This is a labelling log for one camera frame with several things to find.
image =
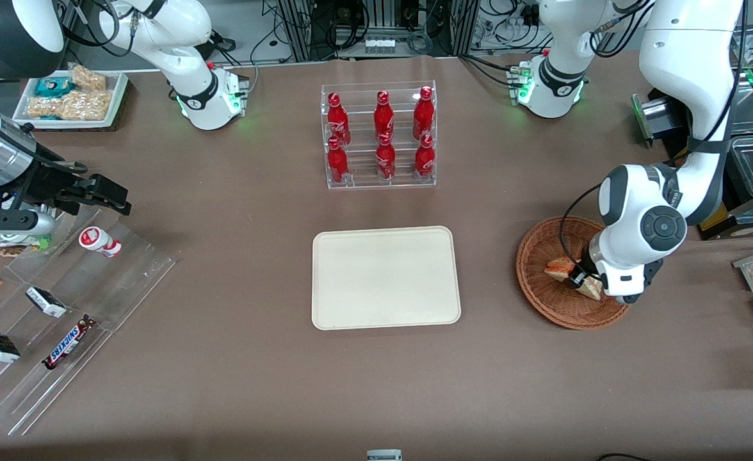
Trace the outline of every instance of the brown tablecloth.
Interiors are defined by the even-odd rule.
[[[128,187],[122,222],[179,263],[29,434],[0,430],[0,459],[753,458],[753,302],[730,265],[753,239],[692,231],[598,332],[549,324],[512,274],[532,225],[614,166],[664,158],[638,140],[636,61],[596,60],[559,120],[457,59],[264,68],[248,115],[215,132],[181,116],[160,73],[131,74],[118,132],[38,139]],[[439,91],[438,186],[328,191],[320,86],[417,79]],[[595,218],[594,199],[578,214]],[[313,237],[414,225],[453,231],[461,320],[314,328]]]

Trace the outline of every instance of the metal frame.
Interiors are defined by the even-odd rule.
[[[477,0],[454,0],[451,4],[450,37],[454,55],[470,53],[473,26],[478,12]]]
[[[286,30],[288,43],[291,44],[291,54],[297,62],[311,60],[311,13],[313,3],[307,0],[277,0],[283,17],[283,29]]]

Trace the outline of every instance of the red bottle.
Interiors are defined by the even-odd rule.
[[[328,128],[330,135],[338,137],[344,145],[351,143],[351,129],[348,126],[348,113],[342,107],[338,93],[328,95]]]
[[[433,137],[423,134],[419,141],[417,158],[414,162],[414,177],[417,181],[429,181],[433,176],[436,152],[433,150]]]
[[[376,174],[382,180],[394,179],[396,172],[396,151],[391,145],[393,136],[390,133],[379,135],[379,146],[376,148]]]
[[[434,107],[430,97],[433,96],[433,88],[424,86],[419,91],[419,102],[414,108],[414,139],[418,140],[423,134],[430,134],[433,127]]]
[[[351,174],[348,172],[348,157],[339,146],[337,138],[328,140],[328,167],[330,168],[330,180],[336,182],[336,184],[345,184],[351,180]]]
[[[391,109],[388,99],[388,91],[380,90],[376,93],[374,128],[377,138],[382,133],[394,134],[394,109]]]

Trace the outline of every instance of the plastic container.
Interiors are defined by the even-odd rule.
[[[326,164],[326,183],[328,189],[377,189],[384,187],[432,187],[436,185],[436,165],[433,166],[429,181],[414,178],[414,160],[419,141],[414,139],[414,108],[419,100],[419,91],[423,85],[433,88],[432,102],[436,107],[438,93],[435,81],[393,82],[377,84],[323,85],[320,94],[320,120],[323,130],[323,149]],[[377,92],[388,91],[391,108],[394,110],[393,146],[396,151],[396,172],[391,180],[383,180],[377,175],[377,139],[374,132],[374,110],[377,108]],[[345,184],[336,184],[328,166],[328,139],[332,135],[327,115],[330,108],[328,94],[338,93],[342,106],[348,112],[351,129],[351,142],[345,146],[348,155],[348,169],[351,180]],[[434,139],[437,154],[435,111],[430,134]]]
[[[119,224],[114,213],[96,212],[82,207],[79,216],[61,223],[69,233],[61,232],[65,239],[50,254],[25,250],[0,274],[0,334],[20,351],[13,364],[0,362],[0,426],[10,435],[22,435],[36,423],[174,265]],[[122,242],[123,253],[108,259],[81,248],[77,239],[90,221]],[[26,296],[30,286],[51,292],[66,304],[66,313],[54,318],[41,312]],[[48,370],[41,361],[84,314],[97,325],[55,370]]]
[[[107,128],[114,123],[115,116],[118,114],[118,108],[123,99],[123,94],[126,92],[126,88],[129,82],[129,78],[123,72],[107,72],[98,71],[95,73],[101,74],[106,77],[106,89],[112,91],[112,102],[109,103],[109,108],[106,112],[104,120],[51,120],[43,118],[33,118],[26,114],[26,106],[29,104],[29,99],[35,94],[35,88],[37,87],[40,79],[29,79],[26,82],[26,87],[23,90],[23,94],[19,99],[19,104],[15,108],[13,114],[13,121],[19,125],[24,123],[32,123],[32,126],[37,129],[96,129]],[[69,76],[68,70],[57,70],[51,77],[67,77]]]

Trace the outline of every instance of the acrylic display stand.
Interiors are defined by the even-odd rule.
[[[320,94],[320,120],[323,128],[323,146],[328,189],[376,189],[382,187],[432,187],[436,185],[436,166],[432,178],[418,181],[414,178],[414,160],[419,141],[414,139],[414,108],[423,85],[433,88],[432,101],[436,107],[438,97],[435,81],[393,82],[382,84],[323,85]],[[374,110],[377,108],[377,92],[388,91],[391,108],[394,109],[394,149],[396,150],[396,174],[390,181],[377,175],[377,138],[374,132]],[[338,93],[342,107],[348,113],[351,129],[351,144],[344,146],[348,155],[348,170],[351,180],[336,184],[328,167],[328,94]],[[434,113],[432,132],[434,149],[438,157],[436,117]]]
[[[78,216],[61,216],[51,248],[26,250],[0,274],[0,333],[20,352],[13,364],[0,362],[0,426],[10,435],[29,430],[174,265],[107,214],[84,207]],[[81,248],[77,237],[87,225],[119,239],[121,253],[108,259]],[[30,286],[46,289],[69,309],[61,318],[49,317],[26,298]],[[84,314],[97,324],[55,370],[48,370],[41,361]]]

